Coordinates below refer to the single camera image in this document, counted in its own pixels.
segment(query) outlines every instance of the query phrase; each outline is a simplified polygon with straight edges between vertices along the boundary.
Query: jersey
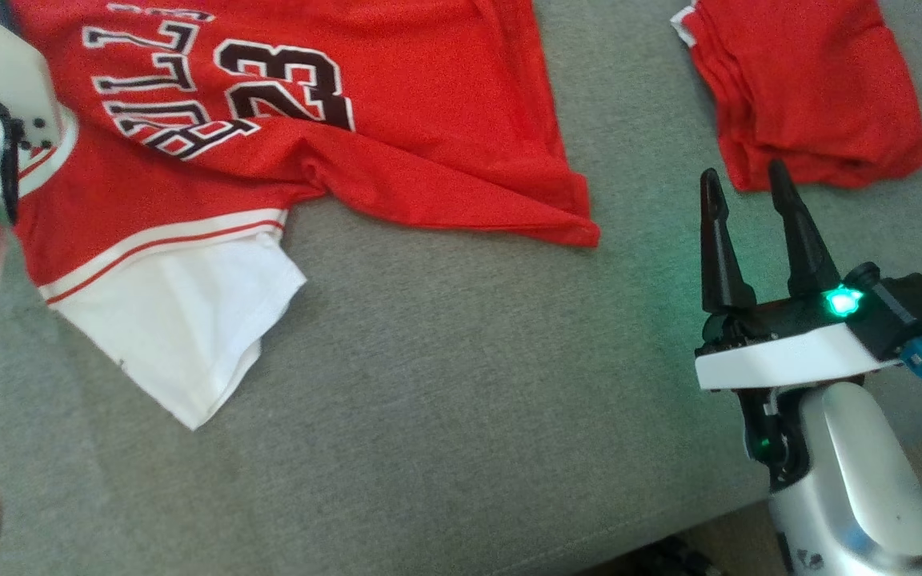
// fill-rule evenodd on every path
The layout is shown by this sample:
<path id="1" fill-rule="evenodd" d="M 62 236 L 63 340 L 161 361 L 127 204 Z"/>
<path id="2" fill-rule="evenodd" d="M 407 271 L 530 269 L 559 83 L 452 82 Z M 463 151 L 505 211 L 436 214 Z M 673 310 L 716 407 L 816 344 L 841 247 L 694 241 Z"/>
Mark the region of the jersey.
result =
<path id="1" fill-rule="evenodd" d="M 922 168 L 916 89 L 875 0 L 699 0 L 671 22 L 736 189 L 769 190 L 776 158 L 797 183 L 842 187 Z"/>
<path id="2" fill-rule="evenodd" d="M 220 361 L 187 361 L 224 365 L 219 376 L 183 368 L 194 374 L 184 380 L 215 380 L 180 408 L 188 426 L 233 390 L 257 354 L 248 347 L 303 283 L 271 253 L 297 202 L 333 194 L 406 226 L 599 239 L 585 179 L 564 154 L 531 0 L 74 0 L 14 10 L 68 109 L 63 141 L 31 150 L 22 169 L 15 232 L 30 277 L 171 411 L 197 384 L 146 386 L 176 370 L 148 366 L 144 346 L 118 346 L 116 323 L 139 337 L 158 332 L 157 314 L 175 313 L 144 313 L 154 300 L 189 311 L 165 321 L 180 328 L 162 331 L 169 343 L 153 350 L 224 323 L 241 334 L 198 342 Z M 149 288 L 159 278 L 170 285 Z M 202 285 L 217 288 L 195 296 L 201 310 L 189 307 Z M 228 321 L 197 323 L 203 310 Z M 259 323 L 238 324 L 252 314 Z"/>

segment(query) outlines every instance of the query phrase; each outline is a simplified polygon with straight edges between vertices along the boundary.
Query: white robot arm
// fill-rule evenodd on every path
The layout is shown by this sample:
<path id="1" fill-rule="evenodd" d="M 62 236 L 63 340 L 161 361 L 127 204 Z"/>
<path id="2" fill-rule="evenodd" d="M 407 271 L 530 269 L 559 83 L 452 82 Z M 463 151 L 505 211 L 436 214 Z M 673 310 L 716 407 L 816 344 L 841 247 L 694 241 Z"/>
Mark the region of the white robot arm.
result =
<path id="1" fill-rule="evenodd" d="M 863 376 L 922 377 L 922 276 L 841 278 L 781 161 L 790 298 L 757 305 L 740 273 L 720 180 L 701 178 L 704 390 L 733 390 L 747 455 L 771 473 L 769 507 L 790 574 L 922 576 L 922 489 Z"/>

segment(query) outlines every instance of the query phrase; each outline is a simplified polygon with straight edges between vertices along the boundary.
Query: green led light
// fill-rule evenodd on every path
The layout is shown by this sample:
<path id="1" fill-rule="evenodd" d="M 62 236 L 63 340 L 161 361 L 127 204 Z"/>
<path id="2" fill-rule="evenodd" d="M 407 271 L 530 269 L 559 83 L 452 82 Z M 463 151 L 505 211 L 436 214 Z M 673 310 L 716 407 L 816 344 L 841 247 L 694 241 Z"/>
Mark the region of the green led light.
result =
<path id="1" fill-rule="evenodd" d="M 860 299 L 863 298 L 863 292 L 839 286 L 824 293 L 824 298 L 828 300 L 828 309 L 832 314 L 839 318 L 845 318 L 860 309 Z"/>

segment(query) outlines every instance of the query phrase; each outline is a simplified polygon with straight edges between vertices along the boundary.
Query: red basketball jersey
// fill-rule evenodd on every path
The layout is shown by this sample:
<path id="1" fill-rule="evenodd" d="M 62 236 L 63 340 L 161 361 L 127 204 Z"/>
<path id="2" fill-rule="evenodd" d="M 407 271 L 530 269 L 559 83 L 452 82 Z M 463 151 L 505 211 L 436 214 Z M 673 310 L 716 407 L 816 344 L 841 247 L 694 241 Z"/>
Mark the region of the red basketball jersey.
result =
<path id="1" fill-rule="evenodd" d="M 214 237 L 221 216 L 326 192 L 407 226 L 599 239 L 530 0 L 182 6 L 14 3 L 80 124 L 66 161 L 47 161 L 56 142 L 35 151 L 25 175 L 54 175 L 19 203 L 16 233 L 50 300 L 80 283 L 45 288 L 102 253 L 167 240 L 135 234 L 184 223 L 184 241 Z"/>

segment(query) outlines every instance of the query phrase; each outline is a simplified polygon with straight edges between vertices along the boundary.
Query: red stripe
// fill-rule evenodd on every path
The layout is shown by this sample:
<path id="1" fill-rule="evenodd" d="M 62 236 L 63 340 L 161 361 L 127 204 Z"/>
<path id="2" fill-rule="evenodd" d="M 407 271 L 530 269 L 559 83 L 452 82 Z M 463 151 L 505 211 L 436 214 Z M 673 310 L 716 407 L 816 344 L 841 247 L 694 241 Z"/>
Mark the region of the red stripe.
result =
<path id="1" fill-rule="evenodd" d="M 27 168 L 23 168 L 18 178 L 23 179 L 23 176 L 30 174 L 30 172 L 33 172 L 35 170 L 35 168 L 37 168 L 38 166 L 41 166 L 41 164 L 44 164 L 45 162 L 48 162 L 48 159 L 52 157 L 52 154 L 55 154 L 56 150 L 59 150 L 59 148 L 51 147 L 51 149 L 48 150 L 48 154 L 45 154 L 45 156 L 41 157 L 41 159 L 37 160 L 34 164 L 30 164 L 30 166 L 28 166 Z"/>
<path id="2" fill-rule="evenodd" d="M 45 302 L 48 303 L 48 305 L 53 305 L 54 303 L 59 302 L 59 300 L 62 300 L 63 298 L 67 298 L 67 296 L 72 295 L 74 292 L 86 287 L 88 284 L 91 284 L 95 280 L 98 280 L 98 278 L 101 278 L 102 274 L 109 272 L 109 270 L 113 270 L 114 267 L 116 267 L 120 262 L 123 262 L 123 260 L 128 259 L 130 258 L 130 256 L 135 255 L 136 253 L 140 251 L 149 249 L 153 246 L 158 246 L 162 244 L 175 244 L 177 242 L 193 242 L 197 240 L 206 240 L 209 238 L 215 238 L 216 236 L 222 236 L 223 234 L 233 234 L 234 232 L 241 232 L 241 230 L 249 230 L 249 229 L 253 229 L 253 227 L 259 227 L 259 226 L 275 226 L 275 227 L 278 227 L 278 229 L 280 230 L 283 229 L 282 223 L 276 222 L 275 220 L 261 220 L 261 222 L 250 223 L 250 225 L 228 227 L 228 229 L 216 230 L 216 232 L 210 232 L 208 234 L 197 234 L 197 236 L 178 236 L 175 238 L 165 238 L 162 240 L 154 240 L 147 244 L 142 244 L 136 248 L 131 248 L 130 250 L 126 251 L 124 255 L 120 256 L 120 258 L 116 258 L 115 260 L 113 260 L 113 262 L 110 262 L 109 266 L 103 267 L 103 269 L 93 274 L 91 278 L 88 278 L 84 282 L 81 282 L 80 284 L 74 286 L 73 288 L 70 288 L 69 290 L 67 290 L 66 292 L 63 292 L 62 294 L 58 296 L 52 296 L 52 298 L 48 298 L 47 300 L 45 300 Z"/>

